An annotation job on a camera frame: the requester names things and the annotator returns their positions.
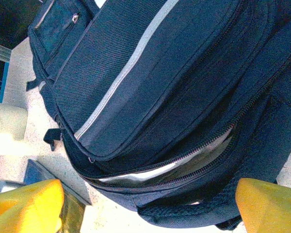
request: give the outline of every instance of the reflective stripe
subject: reflective stripe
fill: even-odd
[[[42,24],[43,20],[45,19],[45,17],[47,16],[48,12],[50,11],[51,7],[53,6],[55,0],[53,0],[50,5],[47,8],[47,11],[45,11],[45,13],[42,15],[40,21],[37,23],[37,25],[34,27],[34,29],[37,29],[38,27],[40,27],[40,25]]]
[[[42,81],[39,85],[39,92],[43,89],[44,85],[47,84],[45,81]]]
[[[148,44],[149,40],[151,39],[152,35],[156,31],[156,29],[159,27],[161,22],[165,19],[165,17],[168,15],[168,13],[174,8],[174,6],[178,3],[179,0],[168,0],[163,7],[158,11],[158,13],[155,15],[147,29],[145,30],[144,34],[142,35],[141,39],[139,40],[139,43],[130,57],[129,61],[126,63],[120,74],[116,77],[112,85],[110,86],[109,90],[103,97],[103,99],[100,101],[97,108],[94,110],[94,112],[90,115],[88,120],[82,125],[82,127],[74,134],[74,137],[79,140],[80,137],[91,127],[91,125],[94,123],[94,121],[97,119],[99,114],[102,112],[104,107],[107,105],[108,101],[118,88],[118,86],[121,84],[123,79],[127,76],[127,74],[131,71],[131,69],[134,67],[134,65],[137,63],[139,58],[141,57],[141,54],[143,53],[146,45]]]
[[[143,171],[139,173],[130,173],[126,175],[119,175],[113,176],[108,178],[101,178],[98,179],[101,182],[112,184],[112,185],[119,185],[119,186],[139,186],[144,185],[145,182],[150,181],[153,178],[158,176],[165,175],[165,179],[175,179],[178,177],[172,177],[173,174],[168,173],[171,171],[175,171],[176,168],[182,169],[182,171],[178,171],[176,175],[179,177],[184,176],[186,174],[192,173],[202,167],[206,166],[207,164],[211,163],[215,160],[228,146],[230,143],[231,137],[229,139],[228,136],[230,135],[233,128],[230,128],[226,131],[222,136],[218,137],[213,142],[209,143],[207,146],[199,148],[196,151],[191,152],[184,158],[175,161],[173,163],[167,164],[165,166],[150,170],[150,171]]]

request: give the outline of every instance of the gray stripe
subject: gray stripe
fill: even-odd
[[[42,91],[43,87],[45,86],[45,84],[47,84],[45,81],[42,81],[39,85],[39,92]]]
[[[48,12],[50,11],[51,7],[53,6],[55,0],[53,0],[50,5],[47,8],[47,11],[45,11],[45,13],[42,15],[40,21],[37,23],[37,25],[34,27],[34,29],[37,29],[38,27],[40,27],[40,25],[42,24],[43,20],[45,19],[45,17],[47,16]]]
[[[158,13],[155,15],[155,17],[152,19],[151,23],[145,30],[144,34],[142,35],[134,53],[130,57],[129,61],[126,63],[120,74],[116,77],[112,85],[110,86],[109,90],[97,106],[97,108],[94,110],[94,112],[91,114],[91,116],[88,118],[88,120],[82,125],[82,127],[74,134],[75,138],[77,140],[82,137],[82,135],[92,126],[94,121],[97,119],[101,111],[104,109],[104,107],[107,105],[108,101],[118,88],[118,86],[121,84],[123,79],[127,76],[127,74],[130,72],[130,70],[134,67],[134,65],[137,63],[139,58],[141,57],[141,54],[143,53],[146,45],[148,44],[149,40],[151,39],[152,35],[156,31],[156,29],[159,27],[161,22],[165,19],[165,17],[168,15],[168,13],[174,8],[174,6],[178,3],[179,0],[168,0],[164,6],[158,11]]]

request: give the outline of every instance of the yellow object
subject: yellow object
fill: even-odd
[[[64,191],[59,180],[47,180],[0,194],[0,233],[55,233]]]
[[[236,202],[248,233],[291,233],[291,188],[243,178]]]

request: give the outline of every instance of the zipper track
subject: zipper track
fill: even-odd
[[[55,58],[55,56],[58,54],[59,49],[61,47],[61,45],[63,44],[63,42],[65,41],[65,39],[67,38],[68,34],[71,32],[72,28],[74,27],[76,23],[74,23],[72,20],[70,21],[69,25],[64,29],[65,33],[62,36],[62,38],[59,40],[59,42],[56,44],[56,49],[54,51],[51,52],[50,58],[49,60],[45,63],[45,67],[48,67],[50,65],[50,63],[53,61],[53,59]]]
[[[208,146],[209,145],[211,145],[211,147],[212,147],[212,149],[211,150],[216,150],[225,140],[227,140],[229,137],[231,137],[231,135],[233,135],[231,132],[232,132],[232,129],[233,129],[234,127],[231,127],[228,131],[226,131],[225,133],[224,133],[224,135],[222,135],[221,137],[218,137],[217,139],[215,139],[215,140],[213,140],[213,142],[209,142],[209,144],[208,144]],[[203,152],[203,149],[206,149],[208,146],[202,146],[202,147],[200,147],[200,148],[197,148],[197,149],[195,149],[195,150],[192,150],[190,153],[188,153],[188,154],[186,154],[184,157],[183,157],[183,159],[178,159],[176,162],[174,162],[174,163],[170,163],[170,164],[168,164],[168,165],[166,165],[166,166],[169,166],[169,165],[172,165],[172,164],[174,164],[174,166],[173,167],[166,167],[166,166],[162,166],[162,167],[160,167],[160,168],[157,168],[157,169],[151,169],[151,170],[145,170],[144,172],[139,172],[139,173],[130,173],[129,175],[132,175],[132,176],[134,176],[135,178],[146,178],[146,180],[144,180],[144,181],[140,181],[140,182],[146,182],[146,181],[150,181],[150,180],[152,180],[152,179],[155,179],[155,178],[158,178],[159,176],[161,176],[161,175],[165,175],[165,174],[167,174],[167,173],[169,173],[170,171],[172,171],[172,170],[174,170],[174,169],[177,169],[177,168],[180,168],[181,166],[185,166],[187,163],[189,163],[191,160],[194,160],[194,158],[198,155],[198,154],[201,154],[201,153],[204,153]],[[156,174],[154,175],[153,174],[153,171],[155,171],[155,170],[158,170],[158,169],[161,169],[161,168],[165,168],[164,169],[164,171],[160,171],[160,172],[156,172]],[[115,180],[117,180],[117,178],[119,178],[120,180],[121,179],[124,179],[124,180],[133,180],[133,179],[130,179],[130,178],[125,178],[125,175],[118,175],[118,176],[111,176],[111,177],[107,177],[107,178],[100,178],[100,179],[98,179],[100,182],[103,182],[103,183],[108,183],[108,184],[110,184],[108,181],[111,179],[111,180],[113,180],[115,178]]]
[[[230,31],[231,27],[235,24],[238,16],[240,15],[241,11],[243,10],[243,6],[244,6],[244,3],[245,3],[245,0],[242,0],[241,3],[240,3],[240,6],[239,8],[237,9],[236,13],[235,13],[235,16],[233,18],[233,20],[231,21],[231,23],[229,24],[229,26],[227,27],[227,29],[224,31],[224,33],[220,36],[220,38],[215,42],[215,44],[208,50],[208,52],[194,65],[194,67],[190,70],[190,72],[185,76],[184,79],[182,79],[182,82],[184,82],[184,80],[186,80],[187,78],[189,78],[189,76],[197,69],[197,67],[208,57],[208,55],[218,46],[218,44],[224,39],[224,37],[226,36],[226,34]],[[210,139],[209,140],[209,143],[213,142],[214,140],[216,140],[219,136],[222,136],[224,133],[221,133],[221,135],[217,135],[215,136],[214,138]],[[201,145],[199,145],[198,147],[202,147],[202,146],[207,146],[209,143],[203,143]],[[143,170],[148,170],[148,169],[154,169],[154,168],[159,168],[161,166],[164,166],[164,165],[167,165],[169,163],[172,163],[172,162],[176,162],[177,160],[179,159],[182,159],[183,157],[185,157],[189,152],[192,152],[194,151],[193,150],[190,150],[188,151],[187,153],[185,153],[185,155],[182,155],[176,159],[170,159],[170,160],[167,160],[167,161],[164,161],[164,162],[161,162],[161,163],[158,163],[158,164],[155,164],[155,165],[152,165],[152,166],[147,166],[143,169],[135,169],[135,170],[131,170],[131,171],[128,171],[128,172],[124,172],[124,173],[121,173],[121,175],[125,175],[125,174],[129,174],[131,172],[141,172]]]
[[[208,55],[218,46],[218,44],[225,38],[226,34],[230,31],[231,27],[234,26],[239,14],[241,13],[241,11],[243,10],[243,6],[244,6],[245,0],[242,0],[242,2],[240,3],[240,6],[238,8],[238,10],[235,13],[235,16],[233,18],[233,20],[231,21],[231,23],[229,24],[229,26],[227,27],[227,29],[224,31],[224,33],[220,36],[220,38],[215,42],[215,44],[207,51],[207,53],[193,66],[193,68],[186,74],[186,76],[181,79],[181,81],[178,83],[178,86],[182,86],[183,83],[191,76],[191,74],[196,71],[197,67],[208,57]],[[134,147],[134,145],[138,144],[143,138],[142,137],[137,137],[134,142],[133,145],[130,145]],[[122,153],[127,152],[127,147],[124,148],[122,150]]]
[[[224,150],[224,152],[222,154],[219,155],[218,158],[216,158],[215,160],[213,160],[212,162],[210,162],[209,164],[207,164],[206,166],[202,167],[201,169],[198,169],[195,172],[192,172],[188,175],[185,175],[183,177],[179,177],[179,178],[175,178],[172,179],[170,181],[165,181],[165,182],[159,182],[159,183],[155,183],[155,184],[147,184],[147,185],[142,185],[142,186],[137,186],[137,187],[133,187],[134,189],[147,189],[147,188],[153,188],[153,187],[164,187],[164,186],[169,186],[172,184],[177,184],[183,181],[187,181],[190,180],[192,178],[197,178],[198,176],[201,176],[207,172],[209,172],[211,169],[213,169],[214,167],[216,167],[222,159],[224,159],[224,157],[226,156],[226,154],[230,151],[230,149],[232,148],[232,146],[234,146],[234,142],[235,139],[241,129],[241,123],[239,123],[240,119],[246,114],[246,112],[254,105],[254,103],[259,99],[259,97],[265,93],[268,88],[274,83],[274,81],[278,78],[278,76],[280,74],[282,74],[282,72],[286,69],[286,67],[291,63],[291,56],[289,57],[289,59],[280,67],[280,69],[265,83],[265,85],[263,85],[263,87],[245,104],[245,106],[235,115],[235,117],[230,121],[230,123],[227,125],[227,127],[222,128],[221,130],[219,130],[215,135],[213,135],[210,139],[205,140],[204,142],[202,142],[201,144],[199,144],[198,146],[196,146],[195,148],[187,151],[184,155],[173,159],[173,160],[169,160],[169,161],[165,161],[164,164],[168,164],[168,163],[172,163],[172,162],[176,162],[178,160],[181,160],[185,157],[187,157],[188,155],[190,155],[191,153],[193,153],[196,150],[200,150],[201,148],[209,145],[210,143],[212,143],[214,140],[216,140],[218,137],[222,136],[227,130],[229,130],[231,127],[234,127],[235,124],[240,124],[238,125],[236,128],[236,131],[234,132],[234,134],[232,135],[232,139],[230,141],[230,143],[228,144],[227,148]],[[93,185],[97,186],[97,187],[103,187],[103,188],[111,188],[112,190],[116,189],[118,191],[121,190],[125,190],[125,189],[131,189],[132,187],[116,187],[116,186],[111,186],[111,185],[104,185],[104,184],[97,184],[92,182],[92,180],[96,180],[96,179],[92,179],[86,176],[81,175],[81,177],[83,177],[84,179],[86,179],[87,181],[89,181],[90,183],[92,183]]]

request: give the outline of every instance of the floor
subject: floor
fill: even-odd
[[[17,148],[11,148],[10,155],[0,156],[0,180],[21,182],[28,158],[43,164],[55,176],[70,186],[84,199],[91,202],[94,215],[87,221],[88,232],[111,232],[121,229],[121,232],[222,232],[214,226],[196,229],[164,229],[152,226],[142,220],[135,212],[126,210],[115,202],[107,199],[94,188],[85,183],[72,169],[62,143],[54,152],[43,142],[47,129],[57,127],[48,116],[38,89],[25,92],[26,82],[35,78],[32,69],[32,53],[28,38],[19,44],[11,54],[8,78],[3,102],[26,108],[28,110],[27,128],[24,141]],[[278,176],[278,183],[291,187],[291,155]],[[234,233],[245,233],[243,223]]]

